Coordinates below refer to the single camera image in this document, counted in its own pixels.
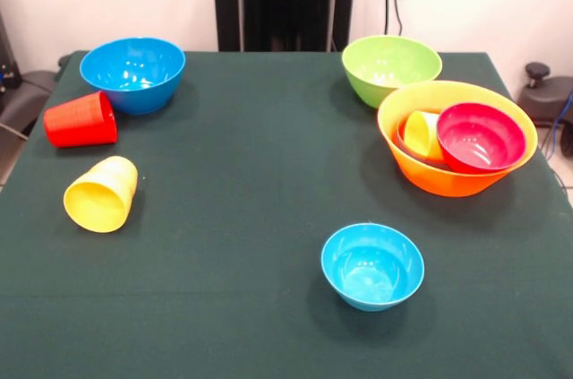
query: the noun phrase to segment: cup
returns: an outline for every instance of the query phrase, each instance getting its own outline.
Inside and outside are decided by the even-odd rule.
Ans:
[[[109,157],[78,177],[64,193],[64,208],[80,227],[109,233],[125,224],[137,188],[137,168]]]
[[[57,148],[117,142],[114,112],[102,91],[49,108],[44,128]]]
[[[404,143],[407,148],[425,159],[444,161],[438,142],[437,113],[416,110],[410,114],[404,127]]]

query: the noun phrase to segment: green cloth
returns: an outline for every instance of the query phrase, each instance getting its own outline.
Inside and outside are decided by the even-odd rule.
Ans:
[[[82,55],[49,107],[90,92]],[[486,54],[443,61],[507,94]],[[0,194],[0,377],[573,377],[573,213],[539,153],[476,196],[423,192],[333,54],[191,53],[166,108],[117,123],[117,144],[70,150],[38,124]],[[113,154],[139,169],[132,212],[89,233],[62,196]],[[379,314],[321,273],[363,221],[425,260]]]

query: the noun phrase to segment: red bowl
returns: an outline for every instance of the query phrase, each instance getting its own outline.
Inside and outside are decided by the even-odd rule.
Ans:
[[[460,173],[509,168],[526,153],[526,137],[510,116],[479,103],[460,103],[438,119],[438,142],[446,163]]]

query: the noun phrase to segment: blue cable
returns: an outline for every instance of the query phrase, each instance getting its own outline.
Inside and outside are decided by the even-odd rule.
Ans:
[[[565,102],[565,106],[563,106],[563,109],[561,110],[561,112],[559,113],[559,115],[557,116],[555,121],[553,122],[552,130],[551,130],[553,145],[552,145],[551,153],[547,156],[548,161],[552,158],[553,154],[555,153],[555,147],[556,147],[556,142],[557,142],[557,126],[559,125],[559,122],[561,122],[561,119],[563,119],[563,117],[565,117],[565,115],[567,114],[568,110],[571,107],[571,104],[573,104],[573,91],[569,94],[567,101]]]

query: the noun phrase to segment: blue bowl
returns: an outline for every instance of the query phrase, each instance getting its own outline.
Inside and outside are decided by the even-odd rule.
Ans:
[[[96,47],[80,64],[84,81],[106,93],[111,105],[129,115],[164,107],[185,67],[184,52],[168,41],[119,39]]]
[[[344,300],[365,312],[403,302],[423,280],[423,258],[412,240],[379,224],[354,224],[324,244],[322,271]]]

